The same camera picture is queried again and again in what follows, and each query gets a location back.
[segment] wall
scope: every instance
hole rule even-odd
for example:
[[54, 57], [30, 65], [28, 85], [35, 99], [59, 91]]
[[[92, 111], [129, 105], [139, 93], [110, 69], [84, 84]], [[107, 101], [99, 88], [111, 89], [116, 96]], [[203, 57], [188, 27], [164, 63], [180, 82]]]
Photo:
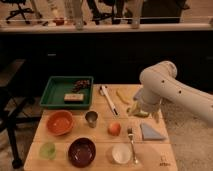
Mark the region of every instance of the wall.
[[0, 41], [8, 57], [29, 59], [22, 73], [34, 82], [40, 77], [40, 93], [50, 75], [139, 83], [140, 72], [162, 60], [176, 64], [179, 81], [205, 91], [213, 88], [212, 31], [2, 34]]

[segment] green cup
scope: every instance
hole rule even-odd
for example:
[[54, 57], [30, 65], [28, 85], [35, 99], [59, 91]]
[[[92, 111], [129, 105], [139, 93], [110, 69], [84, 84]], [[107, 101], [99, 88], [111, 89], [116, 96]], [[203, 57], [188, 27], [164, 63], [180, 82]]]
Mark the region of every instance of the green cup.
[[44, 143], [40, 148], [39, 155], [45, 159], [54, 159], [56, 155], [55, 144], [52, 142]]

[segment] gray napkin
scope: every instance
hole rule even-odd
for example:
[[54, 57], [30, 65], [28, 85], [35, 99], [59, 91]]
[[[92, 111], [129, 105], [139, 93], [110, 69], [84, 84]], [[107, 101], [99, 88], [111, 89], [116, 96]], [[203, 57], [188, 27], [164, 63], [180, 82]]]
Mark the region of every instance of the gray napkin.
[[165, 140], [166, 137], [157, 132], [154, 128], [146, 123], [141, 123], [141, 132], [143, 140]]

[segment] white ceramic cup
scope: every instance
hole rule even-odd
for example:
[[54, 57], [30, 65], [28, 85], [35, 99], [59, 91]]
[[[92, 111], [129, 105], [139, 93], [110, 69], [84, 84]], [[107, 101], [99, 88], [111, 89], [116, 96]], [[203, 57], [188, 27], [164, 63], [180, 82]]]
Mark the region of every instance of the white ceramic cup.
[[131, 159], [132, 152], [128, 145], [124, 143], [116, 144], [112, 149], [112, 157], [116, 163], [126, 164]]

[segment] metal cup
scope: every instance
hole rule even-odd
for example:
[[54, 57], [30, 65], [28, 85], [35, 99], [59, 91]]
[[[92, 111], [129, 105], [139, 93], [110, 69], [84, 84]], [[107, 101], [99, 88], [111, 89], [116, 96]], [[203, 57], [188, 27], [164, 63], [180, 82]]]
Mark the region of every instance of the metal cup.
[[98, 114], [95, 111], [89, 111], [86, 113], [85, 119], [87, 120], [87, 123], [91, 128], [95, 128], [98, 119]]

